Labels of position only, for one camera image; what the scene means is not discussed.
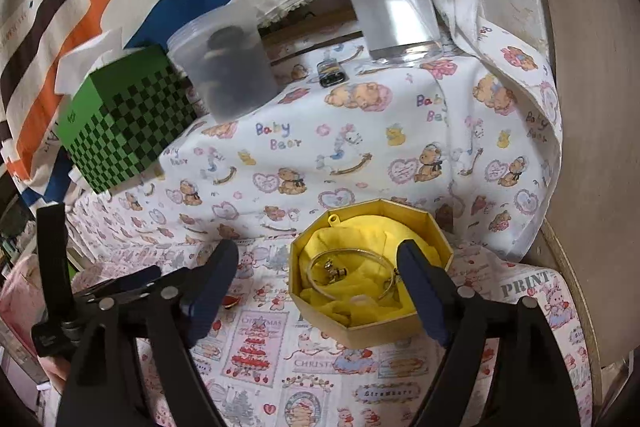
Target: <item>green tissue box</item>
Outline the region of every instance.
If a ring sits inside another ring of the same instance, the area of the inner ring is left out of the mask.
[[[58,137],[103,192],[148,168],[196,118],[160,46],[89,74],[58,118]]]

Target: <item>clear liquid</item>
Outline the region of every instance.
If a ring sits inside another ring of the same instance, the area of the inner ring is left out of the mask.
[[[351,0],[372,58],[394,58],[423,44],[440,53],[431,0]]]

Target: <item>metal screw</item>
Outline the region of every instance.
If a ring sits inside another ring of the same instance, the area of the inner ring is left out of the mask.
[[[178,288],[176,288],[175,286],[166,286],[164,288],[162,288],[162,291],[160,292],[160,296],[167,300],[170,301],[171,299],[173,299],[175,296],[178,295]]]
[[[533,297],[529,297],[527,295],[522,298],[522,304],[524,304],[527,308],[532,310],[538,307],[538,300],[534,299]]]
[[[105,297],[101,299],[98,303],[98,308],[100,308],[103,312],[110,310],[113,308],[113,305],[116,303],[111,297]]]
[[[463,299],[470,299],[476,294],[476,291],[471,288],[471,286],[459,286],[458,287],[458,295],[460,295]]]

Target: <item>bangle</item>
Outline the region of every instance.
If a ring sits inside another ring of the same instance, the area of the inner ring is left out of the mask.
[[[324,297],[327,297],[332,301],[337,300],[333,295],[331,295],[331,293],[323,290],[313,279],[311,274],[313,267],[321,261],[325,260],[323,267],[330,276],[329,284],[337,282],[347,275],[347,269],[334,267],[334,263],[332,263],[330,256],[336,257],[338,255],[346,253],[354,253],[361,257],[366,257],[367,259],[382,265],[388,270],[390,274],[388,285],[386,289],[380,294],[378,300],[383,299],[390,291],[392,291],[393,288],[395,288],[396,282],[398,280],[398,271],[396,270],[396,267],[394,267],[394,265],[391,263],[391,261],[389,261],[386,257],[369,250],[361,250],[360,248],[337,248],[336,250],[326,250],[319,253],[311,260],[311,263],[309,263],[309,266],[306,268],[306,278],[311,283],[313,289],[316,290],[320,295],[323,295]]]

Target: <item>octagonal box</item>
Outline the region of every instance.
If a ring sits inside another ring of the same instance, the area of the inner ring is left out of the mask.
[[[442,266],[446,269],[449,268],[453,256],[453,250],[444,237],[442,230],[436,224],[433,216],[426,210],[387,200],[366,201],[328,210],[298,236],[290,247],[289,294],[303,318],[312,326],[319,328],[323,333],[328,334],[331,338],[350,349],[364,349],[365,347],[393,343],[419,333],[422,330],[422,325],[416,312],[397,319],[347,328],[322,314],[300,298],[302,278],[298,266],[298,257],[316,230],[329,227],[328,218],[331,214],[336,214],[341,221],[355,216],[389,217],[409,227],[434,247],[440,256]]]

